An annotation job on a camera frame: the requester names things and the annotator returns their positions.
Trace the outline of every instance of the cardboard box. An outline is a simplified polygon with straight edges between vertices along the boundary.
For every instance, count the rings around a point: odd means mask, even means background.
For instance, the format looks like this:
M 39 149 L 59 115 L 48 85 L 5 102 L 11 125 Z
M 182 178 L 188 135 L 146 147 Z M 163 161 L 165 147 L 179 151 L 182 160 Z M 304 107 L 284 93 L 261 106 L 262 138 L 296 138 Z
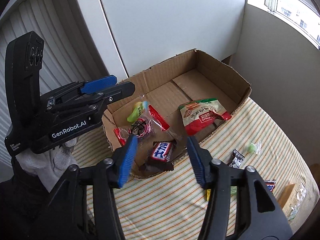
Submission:
M 187 134 L 178 109 L 180 104 L 196 99 L 217 98 L 233 115 L 251 93 L 250 84 L 233 68 L 196 49 L 169 58 L 126 81 L 135 84 L 135 93 L 109 105 L 105 111 L 108 118 L 102 117 L 105 134 L 112 150 L 121 147 L 113 130 L 116 127 L 130 125 L 126 119 L 132 112 L 132 106 L 139 101 L 141 95 L 145 95 L 146 100 L 164 117 L 171 129 L 183 138 L 173 153 L 174 163 L 186 156 Z M 197 140 L 200 142 L 208 136 L 213 136 L 212 133 L 222 123 L 223 121 L 217 120 L 215 124 L 201 130 L 196 134 Z M 167 134 L 164 137 L 157 140 L 172 139 Z M 137 152 L 131 170 L 133 177 L 143 179 L 154 175 L 139 171 L 139 166 L 145 162 L 153 140 L 154 138 L 150 138 Z

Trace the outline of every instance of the red and white snack bag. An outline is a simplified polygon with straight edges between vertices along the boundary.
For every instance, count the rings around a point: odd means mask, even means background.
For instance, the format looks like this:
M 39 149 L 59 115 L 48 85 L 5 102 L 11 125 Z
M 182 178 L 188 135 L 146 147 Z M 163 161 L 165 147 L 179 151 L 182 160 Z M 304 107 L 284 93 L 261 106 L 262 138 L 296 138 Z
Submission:
M 212 124 L 214 120 L 229 120 L 231 115 L 216 98 L 190 101 L 179 106 L 184 127 L 189 136 Z
M 172 134 L 169 130 L 169 124 L 163 119 L 163 117 L 149 105 L 148 111 L 144 112 L 139 118 L 129 127 L 114 129 L 114 133 L 117 136 L 120 144 L 125 145 L 130 134 L 134 134 L 138 137 L 138 144 L 143 142 L 150 136 L 155 136 L 161 131 Z

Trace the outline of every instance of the green candy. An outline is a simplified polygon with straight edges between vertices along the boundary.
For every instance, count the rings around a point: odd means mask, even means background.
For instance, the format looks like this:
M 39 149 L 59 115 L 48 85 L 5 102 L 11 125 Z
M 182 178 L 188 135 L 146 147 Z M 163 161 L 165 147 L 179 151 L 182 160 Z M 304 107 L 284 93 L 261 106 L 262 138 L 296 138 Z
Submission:
M 231 193 L 231 195 L 237 194 L 237 186 L 231 186 L 230 193 Z
M 247 152 L 248 152 L 248 153 L 255 153 L 255 151 L 256 151 L 256 146 L 255 146 L 253 143 L 250 143 L 250 144 L 248 145 L 248 150 L 247 150 Z

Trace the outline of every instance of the hand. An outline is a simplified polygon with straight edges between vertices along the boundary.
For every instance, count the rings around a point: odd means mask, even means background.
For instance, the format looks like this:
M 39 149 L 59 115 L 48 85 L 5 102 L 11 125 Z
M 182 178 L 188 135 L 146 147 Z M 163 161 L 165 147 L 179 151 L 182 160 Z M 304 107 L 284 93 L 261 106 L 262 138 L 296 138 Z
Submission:
M 16 156 L 21 168 L 32 176 L 38 176 L 48 192 L 71 164 L 77 164 L 71 155 L 77 138 L 65 142 L 42 154 L 27 149 Z

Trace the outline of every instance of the window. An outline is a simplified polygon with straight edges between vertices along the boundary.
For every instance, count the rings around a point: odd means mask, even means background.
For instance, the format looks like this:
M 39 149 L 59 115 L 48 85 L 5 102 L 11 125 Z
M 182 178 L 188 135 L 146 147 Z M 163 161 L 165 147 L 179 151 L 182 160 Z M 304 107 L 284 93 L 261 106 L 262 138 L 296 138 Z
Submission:
M 307 24 L 304 21 L 300 20 L 300 27 L 305 29 L 307 27 Z
M 291 15 L 291 12 L 288 11 L 287 9 L 284 9 L 283 7 L 281 7 L 281 12 L 283 15 L 285 15 L 287 17 L 290 17 L 290 15 Z
M 310 0 L 265 0 L 265 5 L 271 13 L 300 28 L 314 45 L 320 45 L 320 17 Z

